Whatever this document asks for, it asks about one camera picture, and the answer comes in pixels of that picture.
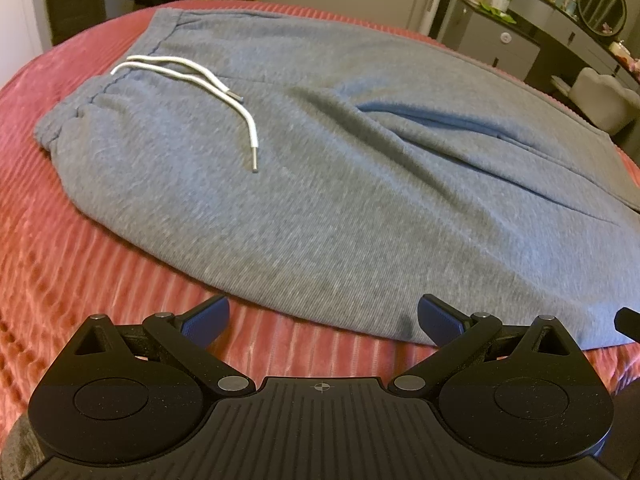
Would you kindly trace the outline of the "grey sweatpants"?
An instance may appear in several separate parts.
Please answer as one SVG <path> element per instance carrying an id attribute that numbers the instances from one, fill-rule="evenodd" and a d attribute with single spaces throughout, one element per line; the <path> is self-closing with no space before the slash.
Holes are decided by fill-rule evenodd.
<path id="1" fill-rule="evenodd" d="M 192 278 L 317 323 L 424 341 L 432 294 L 508 324 L 623 344 L 639 190 L 610 137 L 441 47 L 344 23 L 165 8 L 132 54 L 180 56 L 244 98 L 119 67 L 35 130 L 70 200 Z"/>

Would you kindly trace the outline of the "grey sleeve cuff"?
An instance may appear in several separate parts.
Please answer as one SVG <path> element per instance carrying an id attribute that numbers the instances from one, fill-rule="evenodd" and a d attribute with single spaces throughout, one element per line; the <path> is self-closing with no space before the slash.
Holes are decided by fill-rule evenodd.
<path id="1" fill-rule="evenodd" d="M 27 414 L 21 415 L 13 425 L 1 451 L 1 478 L 24 479 L 44 460 Z"/>

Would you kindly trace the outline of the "pink ribbed bedspread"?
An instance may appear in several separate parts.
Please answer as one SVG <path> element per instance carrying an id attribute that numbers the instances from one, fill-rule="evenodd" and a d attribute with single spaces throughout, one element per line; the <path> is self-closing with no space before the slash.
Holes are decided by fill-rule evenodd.
<path id="1" fill-rule="evenodd" d="M 91 313 L 138 322 L 183 311 L 207 286 L 142 252 L 70 202 L 36 125 L 87 79 L 105 73 L 148 28 L 142 10 L 94 26 L 39 55 L 1 92 L 1 427 L 9 430 L 68 338 Z M 267 375 L 390 378 L 429 356 L 423 344 L 322 326 L 256 306 L 231 304 L 216 356 Z"/>

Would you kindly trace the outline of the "beige upholstered chair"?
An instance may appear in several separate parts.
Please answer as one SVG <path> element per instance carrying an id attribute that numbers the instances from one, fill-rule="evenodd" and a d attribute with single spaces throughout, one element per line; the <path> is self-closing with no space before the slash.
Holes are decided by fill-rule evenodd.
<path id="1" fill-rule="evenodd" d="M 639 119 L 639 95 L 616 78 L 583 68 L 571 86 L 560 76 L 551 84 L 565 96 L 594 126 L 616 136 Z"/>

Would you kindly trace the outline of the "grey vanity dresser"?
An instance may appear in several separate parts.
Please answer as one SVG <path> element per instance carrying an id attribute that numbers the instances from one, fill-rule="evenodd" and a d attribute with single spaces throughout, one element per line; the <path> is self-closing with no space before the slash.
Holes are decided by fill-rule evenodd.
<path id="1" fill-rule="evenodd" d="M 457 0 L 442 35 L 451 50 L 508 73 L 530 86 L 553 93 L 552 79 L 574 84 L 590 67 L 637 92 L 636 77 L 576 21 L 541 0 L 515 0 L 513 23 L 496 18 L 468 0 Z"/>

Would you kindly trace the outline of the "round black mirror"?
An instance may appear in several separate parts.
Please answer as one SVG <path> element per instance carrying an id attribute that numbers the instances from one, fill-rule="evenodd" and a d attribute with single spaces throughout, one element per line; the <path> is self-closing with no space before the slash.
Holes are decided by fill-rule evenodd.
<path id="1" fill-rule="evenodd" d="M 578 18 L 596 36 L 613 38 L 627 21 L 626 0 L 577 0 Z"/>

